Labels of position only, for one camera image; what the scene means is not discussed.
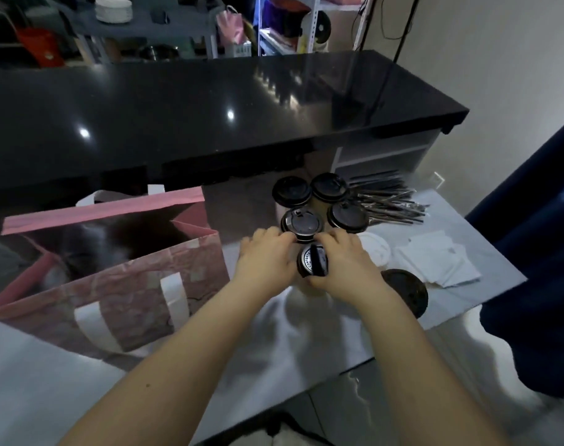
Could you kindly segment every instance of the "black lid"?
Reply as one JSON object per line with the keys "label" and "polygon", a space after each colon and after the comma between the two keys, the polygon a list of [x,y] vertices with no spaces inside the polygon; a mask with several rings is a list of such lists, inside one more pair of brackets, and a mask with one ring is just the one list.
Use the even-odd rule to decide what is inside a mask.
{"label": "black lid", "polygon": [[369,215],[358,203],[343,201],[328,208],[327,221],[331,226],[342,228],[348,233],[360,233],[367,229]]}
{"label": "black lid", "polygon": [[309,275],[325,277],[327,275],[327,255],[323,246],[320,243],[305,246],[296,257],[296,267],[303,278]]}
{"label": "black lid", "polygon": [[274,184],[272,197],[279,205],[286,208],[296,208],[309,201],[311,198],[311,187],[300,177],[280,178]]}
{"label": "black lid", "polygon": [[313,236],[323,231],[322,218],[311,208],[301,208],[286,211],[280,220],[282,231],[291,231],[296,235],[296,241],[301,244],[313,241]]}
{"label": "black lid", "polygon": [[403,269],[382,270],[381,276],[406,302],[414,316],[419,318],[427,311],[429,294],[417,276]]}
{"label": "black lid", "polygon": [[348,194],[348,183],[336,173],[326,172],[311,181],[313,195],[323,202],[339,202]]}

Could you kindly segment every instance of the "floor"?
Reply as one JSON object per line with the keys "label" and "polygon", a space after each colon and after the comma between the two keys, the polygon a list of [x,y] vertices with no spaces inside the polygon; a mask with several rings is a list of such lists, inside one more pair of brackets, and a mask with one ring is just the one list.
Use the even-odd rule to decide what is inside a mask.
{"label": "floor", "polygon": [[[484,331],[479,307],[428,332],[466,388],[517,446],[564,446],[564,401],[517,379],[511,349]],[[398,445],[375,361],[278,407],[336,446]]]}

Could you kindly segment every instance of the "pink paper bag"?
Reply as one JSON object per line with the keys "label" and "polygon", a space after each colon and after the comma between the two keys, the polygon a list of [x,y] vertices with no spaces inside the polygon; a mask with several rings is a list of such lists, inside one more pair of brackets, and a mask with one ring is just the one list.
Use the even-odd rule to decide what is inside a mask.
{"label": "pink paper bag", "polygon": [[[163,209],[179,212],[171,222],[188,241],[27,295],[60,261],[37,241],[47,244],[58,229],[78,222]],[[228,282],[200,187],[7,217],[2,235],[16,233],[43,255],[0,293],[0,322],[96,359],[174,333]]]}
{"label": "pink paper bag", "polygon": [[247,36],[243,30],[243,16],[232,6],[227,6],[225,11],[216,15],[216,23],[222,45],[240,45],[247,42]]}

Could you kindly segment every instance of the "dark blue curtain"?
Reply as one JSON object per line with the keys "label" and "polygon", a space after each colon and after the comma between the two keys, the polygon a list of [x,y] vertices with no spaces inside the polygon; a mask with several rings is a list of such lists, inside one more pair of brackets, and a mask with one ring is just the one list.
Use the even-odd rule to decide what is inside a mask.
{"label": "dark blue curtain", "polygon": [[564,127],[466,219],[527,277],[482,306],[482,326],[525,385],[564,397]]}

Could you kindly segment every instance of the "stack of napkins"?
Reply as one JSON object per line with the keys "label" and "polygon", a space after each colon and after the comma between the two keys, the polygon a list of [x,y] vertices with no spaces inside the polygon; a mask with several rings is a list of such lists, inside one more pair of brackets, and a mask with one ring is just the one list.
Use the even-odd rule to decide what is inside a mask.
{"label": "stack of napkins", "polygon": [[396,247],[395,260],[423,282],[444,288],[481,277],[466,255],[466,248],[454,244],[444,231],[412,236],[407,246]]}

